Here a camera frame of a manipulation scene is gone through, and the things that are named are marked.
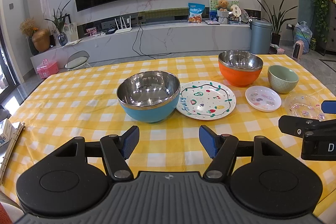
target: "tablecloth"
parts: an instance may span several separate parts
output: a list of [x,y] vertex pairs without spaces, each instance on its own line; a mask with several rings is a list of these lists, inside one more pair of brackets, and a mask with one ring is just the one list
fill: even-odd
[[[268,86],[270,65],[283,65],[294,70],[300,81],[293,92],[314,96],[319,102],[333,100],[334,95],[301,65],[285,55],[261,55],[264,67],[253,85]],[[174,111],[157,123],[143,123],[126,115],[118,104],[116,90],[125,78],[147,70],[164,70],[175,74],[181,84],[195,80],[212,80],[227,85],[236,95],[234,111],[215,121],[198,121]],[[123,134],[132,125],[140,128],[140,141],[127,160],[137,175],[139,170],[194,171],[203,174],[211,159],[198,139],[198,129],[207,125],[217,134],[229,133],[240,140],[253,140],[264,135],[314,170],[323,182],[321,200],[336,188],[336,163],[304,161],[300,158],[302,139],[284,135],[278,119],[285,108],[260,112],[245,99],[246,88],[228,84],[219,72],[217,56],[179,57],[137,61],[76,70],[47,78],[20,106],[11,122],[25,121],[26,129],[9,161],[1,190],[18,201],[16,181],[20,174],[75,136],[97,141],[108,134]],[[238,158],[236,167],[250,159]],[[104,169],[101,159],[88,162]]]

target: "white router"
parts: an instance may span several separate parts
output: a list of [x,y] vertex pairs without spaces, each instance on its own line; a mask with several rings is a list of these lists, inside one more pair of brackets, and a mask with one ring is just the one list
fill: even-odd
[[130,30],[132,30],[132,27],[131,27],[131,16],[129,16],[129,28],[126,27],[126,23],[125,23],[124,18],[123,18],[123,22],[124,22],[125,28],[123,27],[123,23],[122,23],[121,17],[120,17],[121,29],[119,29],[117,20],[116,19],[114,19],[114,20],[115,20],[115,24],[117,25],[117,28],[118,28],[118,30],[116,30],[114,33],[129,32]]

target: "golden ceramic pot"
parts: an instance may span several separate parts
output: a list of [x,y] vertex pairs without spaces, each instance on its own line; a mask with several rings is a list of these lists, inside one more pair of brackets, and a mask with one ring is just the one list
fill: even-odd
[[41,29],[35,32],[32,41],[39,52],[45,52],[50,47],[49,31],[47,29]]

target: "gray trash bin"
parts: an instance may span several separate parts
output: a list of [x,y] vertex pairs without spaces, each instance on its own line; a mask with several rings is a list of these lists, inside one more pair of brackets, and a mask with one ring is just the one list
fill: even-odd
[[250,53],[268,54],[271,44],[272,24],[267,21],[253,20],[251,29]]

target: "plastic bag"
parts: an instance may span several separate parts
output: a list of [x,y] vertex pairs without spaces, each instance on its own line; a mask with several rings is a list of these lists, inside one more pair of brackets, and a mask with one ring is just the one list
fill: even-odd
[[307,26],[307,22],[301,21],[295,25],[293,30],[294,33],[294,45],[295,42],[301,40],[303,41],[303,53],[306,54],[309,52],[310,39],[313,36],[313,33]]
[[205,8],[205,5],[198,3],[189,3],[188,6],[189,6],[188,22],[201,23],[202,13]]

